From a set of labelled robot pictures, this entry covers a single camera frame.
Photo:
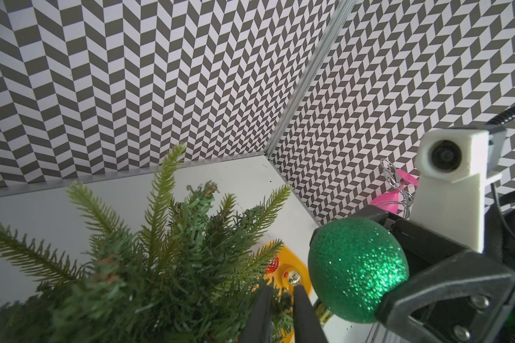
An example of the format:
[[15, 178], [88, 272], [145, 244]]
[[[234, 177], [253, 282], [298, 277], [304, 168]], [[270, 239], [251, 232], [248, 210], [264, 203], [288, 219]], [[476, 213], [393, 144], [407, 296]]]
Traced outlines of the red faceted ball ornament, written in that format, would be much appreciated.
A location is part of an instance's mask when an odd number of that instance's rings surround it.
[[280, 259], [278, 256], [274, 256], [271, 260], [269, 260], [268, 265], [266, 267], [267, 274], [273, 274], [279, 268]]

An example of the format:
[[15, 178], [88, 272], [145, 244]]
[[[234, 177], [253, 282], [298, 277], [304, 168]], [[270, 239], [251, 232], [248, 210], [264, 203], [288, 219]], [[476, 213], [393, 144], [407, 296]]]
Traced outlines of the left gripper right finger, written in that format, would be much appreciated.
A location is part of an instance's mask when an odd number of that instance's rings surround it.
[[293, 324], [295, 343], [327, 343], [328, 340], [303, 285], [293, 290]]

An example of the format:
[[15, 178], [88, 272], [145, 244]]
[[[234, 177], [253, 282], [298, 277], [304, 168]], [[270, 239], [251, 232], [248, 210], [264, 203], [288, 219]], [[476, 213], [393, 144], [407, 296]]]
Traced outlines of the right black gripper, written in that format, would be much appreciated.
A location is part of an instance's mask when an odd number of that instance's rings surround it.
[[488, 257], [371, 205], [318, 228], [310, 260], [439, 262], [385, 294], [377, 320], [408, 342], [515, 342], [515, 191], [498, 200], [485, 214]]

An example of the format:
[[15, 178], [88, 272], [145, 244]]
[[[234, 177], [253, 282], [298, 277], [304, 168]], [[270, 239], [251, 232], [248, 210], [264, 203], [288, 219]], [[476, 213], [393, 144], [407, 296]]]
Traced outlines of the small gold bell ornament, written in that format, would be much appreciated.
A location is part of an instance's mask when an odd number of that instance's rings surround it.
[[285, 288], [295, 287], [300, 284], [301, 275], [298, 270], [288, 268], [283, 273], [282, 283]]

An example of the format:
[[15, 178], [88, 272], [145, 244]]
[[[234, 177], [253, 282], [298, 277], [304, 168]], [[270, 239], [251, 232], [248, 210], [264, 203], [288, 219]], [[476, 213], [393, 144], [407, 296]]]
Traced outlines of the green glitter ball ornament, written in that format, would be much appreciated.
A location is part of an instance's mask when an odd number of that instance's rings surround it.
[[396, 238], [364, 218], [335, 220], [310, 242], [308, 271], [318, 299], [343, 320], [376, 321], [382, 298], [409, 278], [409, 263]]

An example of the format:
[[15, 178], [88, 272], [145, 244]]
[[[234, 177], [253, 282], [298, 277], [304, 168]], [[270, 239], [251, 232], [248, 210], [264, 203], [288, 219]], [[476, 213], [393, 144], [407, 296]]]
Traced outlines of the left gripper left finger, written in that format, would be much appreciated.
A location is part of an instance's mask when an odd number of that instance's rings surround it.
[[240, 336], [240, 343], [271, 343], [273, 339], [273, 288], [261, 288], [249, 320]]

